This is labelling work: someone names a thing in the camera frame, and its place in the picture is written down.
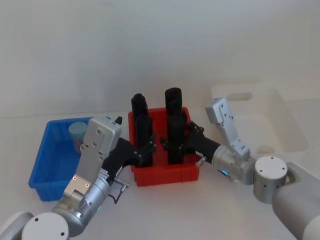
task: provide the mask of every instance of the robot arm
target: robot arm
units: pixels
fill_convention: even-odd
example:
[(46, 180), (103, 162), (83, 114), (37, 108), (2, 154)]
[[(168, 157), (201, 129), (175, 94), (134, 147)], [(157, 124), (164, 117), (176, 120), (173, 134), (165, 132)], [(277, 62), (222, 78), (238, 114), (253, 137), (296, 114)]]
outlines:
[(121, 190), (129, 183), (118, 178), (127, 165), (140, 166), (143, 157), (151, 155), (156, 146), (152, 135), (148, 144), (137, 150), (120, 138), (120, 121), (104, 117), (91, 118), (81, 145), (76, 173), (64, 190), (62, 199), (52, 212), (33, 216), (29, 212), (13, 215), (0, 229), (0, 240), (68, 240), (81, 234), (99, 211), (115, 182)]
[(320, 239), (320, 180), (275, 156), (252, 158), (238, 138), (226, 98), (214, 99), (205, 109), (225, 143), (215, 151), (213, 167), (231, 179), (253, 184), (254, 196), (272, 204), (275, 215), (297, 239)]

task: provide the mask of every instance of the small round object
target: small round object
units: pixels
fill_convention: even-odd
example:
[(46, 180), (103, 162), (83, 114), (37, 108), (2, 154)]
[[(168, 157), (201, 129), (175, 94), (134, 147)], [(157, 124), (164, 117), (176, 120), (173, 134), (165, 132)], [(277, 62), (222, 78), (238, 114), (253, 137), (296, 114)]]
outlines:
[(87, 131), (87, 124), (82, 121), (77, 121), (72, 123), (68, 130), (72, 138), (83, 139)]
[(263, 156), (254, 166), (253, 194), (261, 202), (270, 204), (278, 188), (286, 182), (286, 163), (275, 156)]
[(256, 153), (257, 154), (274, 154), (275, 150), (272, 146), (262, 145), (258, 147)]
[(66, 220), (53, 212), (46, 212), (31, 219), (22, 231), (22, 240), (68, 240), (69, 228)]

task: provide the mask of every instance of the round motor joint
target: round motor joint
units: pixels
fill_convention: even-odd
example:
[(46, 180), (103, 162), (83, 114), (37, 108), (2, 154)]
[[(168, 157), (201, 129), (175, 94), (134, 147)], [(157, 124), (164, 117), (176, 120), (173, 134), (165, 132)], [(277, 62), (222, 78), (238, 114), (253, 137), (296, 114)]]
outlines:
[(237, 157), (226, 146), (220, 145), (214, 152), (211, 164), (225, 176), (238, 180), (244, 185), (252, 185), (256, 159), (248, 157), (247, 160), (242, 160), (240, 165), (236, 164), (237, 160)]
[(274, 194), (286, 182), (286, 163), (275, 156), (263, 156), (254, 166), (253, 194), (261, 202), (271, 204)]
[(33, 217), (24, 227), (22, 240), (69, 240), (66, 220), (53, 212)]

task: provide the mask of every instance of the white plastic bin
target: white plastic bin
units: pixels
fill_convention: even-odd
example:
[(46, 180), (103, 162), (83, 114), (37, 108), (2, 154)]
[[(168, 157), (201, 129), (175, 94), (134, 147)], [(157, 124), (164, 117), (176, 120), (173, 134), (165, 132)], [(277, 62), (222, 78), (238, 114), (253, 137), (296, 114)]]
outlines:
[[(258, 148), (264, 145), (280, 157), (289, 157), (289, 153), (297, 157), (298, 152), (308, 150), (309, 142), (276, 88), (264, 84), (217, 85), (211, 93), (213, 98), (228, 98), (238, 135), (252, 155), (259, 156)], [(213, 126), (212, 131), (212, 139), (221, 143), (218, 129)]]

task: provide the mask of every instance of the red plastic bin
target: red plastic bin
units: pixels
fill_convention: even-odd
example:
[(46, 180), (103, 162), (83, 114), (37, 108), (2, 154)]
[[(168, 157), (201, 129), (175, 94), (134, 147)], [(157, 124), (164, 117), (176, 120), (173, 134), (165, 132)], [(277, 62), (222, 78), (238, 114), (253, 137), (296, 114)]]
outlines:
[[(191, 121), (189, 111), (186, 107), (182, 111), (187, 116), (187, 122)], [(138, 187), (183, 183), (197, 181), (199, 177), (199, 167), (195, 163), (199, 160), (196, 155), (184, 156), (183, 163), (168, 165), (168, 152), (160, 143), (160, 137), (167, 138), (167, 112), (166, 108), (152, 108), (148, 110), (149, 117), (152, 118), (153, 132), (156, 134), (155, 143), (157, 150), (153, 154), (153, 166), (135, 167), (131, 166), (134, 180)], [(135, 121), (132, 112), (128, 114), (130, 142), (137, 145)]]

